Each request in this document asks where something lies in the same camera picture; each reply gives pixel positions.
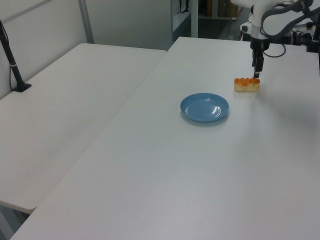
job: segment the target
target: cable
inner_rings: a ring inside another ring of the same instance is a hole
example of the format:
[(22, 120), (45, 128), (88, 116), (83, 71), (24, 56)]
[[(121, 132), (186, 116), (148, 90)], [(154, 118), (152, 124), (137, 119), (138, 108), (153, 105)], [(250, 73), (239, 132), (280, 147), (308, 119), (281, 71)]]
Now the cable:
[(265, 52), (263, 52), (263, 54), (266, 55), (266, 56), (269, 57), (269, 58), (280, 58), (280, 57), (282, 57), (283, 55), (285, 55), (286, 52), (287, 52), (286, 46), (285, 46), (282, 42), (278, 42), (278, 43), (281, 44), (282, 47), (283, 47), (283, 53), (282, 53), (282, 54), (280, 54), (280, 55), (278, 55), (278, 56), (271, 56), (271, 55), (269, 55), (269, 54), (267, 54), (267, 53), (265, 53)]
[(275, 38), (269, 37), (267, 34), (263, 33), (263, 31), (264, 31), (264, 30), (263, 30), (263, 27), (261, 26), (261, 27), (260, 27), (260, 33), (261, 33), (263, 36), (265, 36), (265, 37), (267, 37), (267, 38), (270, 38), (270, 39), (274, 40), (274, 42), (275, 42), (275, 43), (281, 44), (281, 45), (282, 45), (282, 47), (283, 47), (283, 53), (282, 53), (282, 54), (280, 54), (280, 55), (278, 55), (278, 56), (272, 56), (272, 55), (269, 55), (269, 54), (265, 53), (264, 51), (263, 51), (263, 54), (264, 54), (264, 55), (266, 55), (266, 56), (267, 56), (267, 57), (269, 57), (269, 58), (280, 58), (280, 57), (282, 57), (283, 55), (285, 55), (285, 54), (286, 54), (286, 52), (287, 52), (287, 48), (286, 48), (286, 46), (285, 46), (282, 42), (280, 42), (278, 39), (275, 39)]
[(13, 90), (12, 90), (12, 86), (11, 86), (11, 66), (9, 66), (9, 86), (10, 86), (10, 90), (12, 92)]

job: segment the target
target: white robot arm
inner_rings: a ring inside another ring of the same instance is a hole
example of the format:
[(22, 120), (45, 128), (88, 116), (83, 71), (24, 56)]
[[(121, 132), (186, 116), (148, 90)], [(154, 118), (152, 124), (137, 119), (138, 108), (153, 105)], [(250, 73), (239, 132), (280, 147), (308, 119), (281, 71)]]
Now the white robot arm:
[(279, 39), (297, 23), (320, 12), (320, 0), (255, 0), (252, 21), (241, 25), (241, 30), (251, 35), (254, 78), (263, 69), (263, 52), (269, 48), (270, 39)]

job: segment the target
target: white wall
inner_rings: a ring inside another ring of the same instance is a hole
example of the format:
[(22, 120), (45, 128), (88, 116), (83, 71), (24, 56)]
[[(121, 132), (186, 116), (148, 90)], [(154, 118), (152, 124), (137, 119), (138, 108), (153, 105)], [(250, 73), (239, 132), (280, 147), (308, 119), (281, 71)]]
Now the white wall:
[[(171, 9), (172, 9), (172, 27), (173, 31), (179, 27), (179, 25), (191, 14), (191, 1), (189, 0), (189, 12), (179, 13), (180, 12), (180, 3), (179, 0), (171, 0)], [(184, 11), (186, 9), (186, 0), (182, 0), (181, 9)]]
[[(4, 28), (24, 81), (87, 42), (77, 0), (52, 0), (5, 23)], [(0, 99), (9, 92), (9, 63), (0, 46)]]
[(87, 0), (94, 43), (168, 50), (171, 0)]

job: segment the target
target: plate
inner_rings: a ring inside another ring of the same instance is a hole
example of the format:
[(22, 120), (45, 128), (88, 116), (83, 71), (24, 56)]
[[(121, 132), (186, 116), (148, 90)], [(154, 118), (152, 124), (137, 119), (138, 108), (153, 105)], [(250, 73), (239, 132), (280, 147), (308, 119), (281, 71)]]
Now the plate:
[(183, 99), (180, 108), (183, 114), (193, 121), (211, 123), (226, 116), (229, 103), (216, 94), (196, 93)]

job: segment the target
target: white tabletop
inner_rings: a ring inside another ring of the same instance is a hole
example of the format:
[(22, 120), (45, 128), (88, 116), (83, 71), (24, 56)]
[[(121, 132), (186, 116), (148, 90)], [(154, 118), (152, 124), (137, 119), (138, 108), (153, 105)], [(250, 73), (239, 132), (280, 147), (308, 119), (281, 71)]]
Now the white tabletop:
[[(260, 92), (234, 92), (249, 44), (179, 38), (12, 240), (318, 240), (318, 55), (287, 46)], [(183, 117), (198, 92), (228, 118)]]
[(166, 52), (80, 44), (0, 101), (0, 204), (31, 213)]

